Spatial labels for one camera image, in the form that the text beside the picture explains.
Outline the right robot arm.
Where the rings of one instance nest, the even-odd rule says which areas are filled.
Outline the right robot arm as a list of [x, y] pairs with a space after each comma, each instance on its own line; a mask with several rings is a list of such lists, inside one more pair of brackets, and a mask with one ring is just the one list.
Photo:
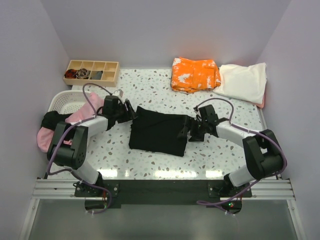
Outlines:
[[190, 134], [191, 142], [202, 142], [206, 134], [228, 140], [244, 150], [245, 165], [224, 176], [223, 192], [235, 196], [241, 186], [259, 181], [284, 171], [287, 160], [274, 133], [269, 130], [256, 131], [231, 123], [227, 118], [187, 117], [178, 134], [182, 139]]

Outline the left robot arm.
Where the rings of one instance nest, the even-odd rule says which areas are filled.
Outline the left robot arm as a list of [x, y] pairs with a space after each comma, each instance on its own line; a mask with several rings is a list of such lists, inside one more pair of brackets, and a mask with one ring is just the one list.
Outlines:
[[49, 176], [70, 172], [86, 184], [86, 191], [99, 196], [104, 190], [102, 174], [88, 162], [87, 146], [91, 137], [110, 130], [116, 123], [125, 123], [136, 118], [136, 112], [128, 99], [116, 95], [104, 98], [96, 108], [89, 103], [93, 113], [74, 123], [61, 121], [57, 124], [47, 151], [49, 161], [46, 173]]

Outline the black t-shirt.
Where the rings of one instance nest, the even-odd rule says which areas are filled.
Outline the black t-shirt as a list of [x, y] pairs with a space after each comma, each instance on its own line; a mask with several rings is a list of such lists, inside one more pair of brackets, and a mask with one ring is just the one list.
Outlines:
[[137, 107], [132, 121], [129, 148], [183, 157], [187, 138], [178, 139], [178, 133], [188, 115], [166, 114]]

